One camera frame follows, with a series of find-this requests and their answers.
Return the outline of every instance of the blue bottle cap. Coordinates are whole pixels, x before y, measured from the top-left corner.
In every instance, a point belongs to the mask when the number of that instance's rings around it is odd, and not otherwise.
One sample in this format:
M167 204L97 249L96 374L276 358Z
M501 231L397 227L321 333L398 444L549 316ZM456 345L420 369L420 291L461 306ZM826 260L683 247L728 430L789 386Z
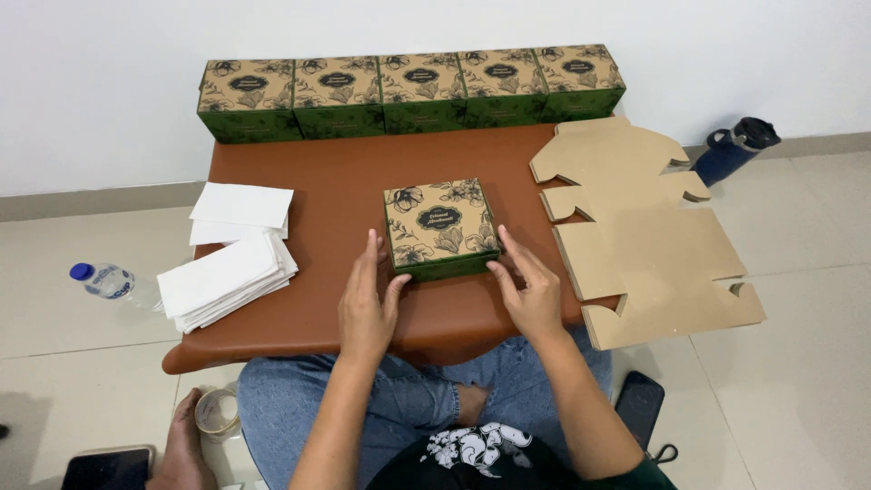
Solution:
M86 281L94 275L94 266L79 262L70 268L70 277L76 281Z

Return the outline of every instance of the smartphone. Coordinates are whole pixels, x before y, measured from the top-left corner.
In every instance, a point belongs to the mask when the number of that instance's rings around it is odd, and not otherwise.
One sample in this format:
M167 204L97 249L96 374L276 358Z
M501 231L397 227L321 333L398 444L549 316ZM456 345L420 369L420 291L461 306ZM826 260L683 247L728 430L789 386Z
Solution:
M656 381L638 371L626 375L614 410L645 451L664 399L665 389Z
M154 453L152 446L127 446L77 454L61 490L145 490Z

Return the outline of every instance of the kraft paper box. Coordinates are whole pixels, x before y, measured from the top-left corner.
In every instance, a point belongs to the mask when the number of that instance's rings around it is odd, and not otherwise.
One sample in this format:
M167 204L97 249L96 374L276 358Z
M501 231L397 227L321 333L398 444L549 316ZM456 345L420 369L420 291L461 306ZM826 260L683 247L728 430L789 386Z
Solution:
M604 44L536 48L550 96L543 123L606 118L626 85Z
M292 59L209 61L197 115L219 143L302 140Z
M478 179L386 190L384 213L397 275L424 282L479 274L499 256Z
M455 52L382 56L387 134L463 129L466 87Z
M530 49L461 51L467 129L536 124L548 97Z
M306 140L384 134L374 56L296 61L294 113Z

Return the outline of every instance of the hand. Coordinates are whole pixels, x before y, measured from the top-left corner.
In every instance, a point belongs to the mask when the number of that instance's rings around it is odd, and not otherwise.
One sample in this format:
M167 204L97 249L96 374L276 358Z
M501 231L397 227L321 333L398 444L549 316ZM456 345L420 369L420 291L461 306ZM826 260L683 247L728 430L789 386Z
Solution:
M499 281L505 308L524 337L535 343L539 339L565 333L560 315L559 277L542 264L526 247L514 241L504 225L499 225L499 238L506 255L514 262L517 273L526 281L517 289L511 274L500 262L487 262Z
M343 358L378 363L393 338L399 293L411 276L394 277L382 306L375 280L378 263L387 258L387 253L379 252L383 246L384 239L376 239L375 230L370 229L366 251L354 261L348 286L339 301L339 342Z

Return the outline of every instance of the foot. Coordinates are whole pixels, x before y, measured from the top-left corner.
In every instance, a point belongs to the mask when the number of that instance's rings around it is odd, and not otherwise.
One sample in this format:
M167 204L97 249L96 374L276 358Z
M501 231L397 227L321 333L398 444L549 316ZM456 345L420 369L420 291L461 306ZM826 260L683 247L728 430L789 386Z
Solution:
M146 484L147 490L217 490L218 482L203 460L193 410L203 396L193 388L172 416L163 465Z
M460 415L456 418L456 424L460 427L474 427L478 424L478 417L481 416L484 405L487 404L490 389L457 383L456 390L460 395Z

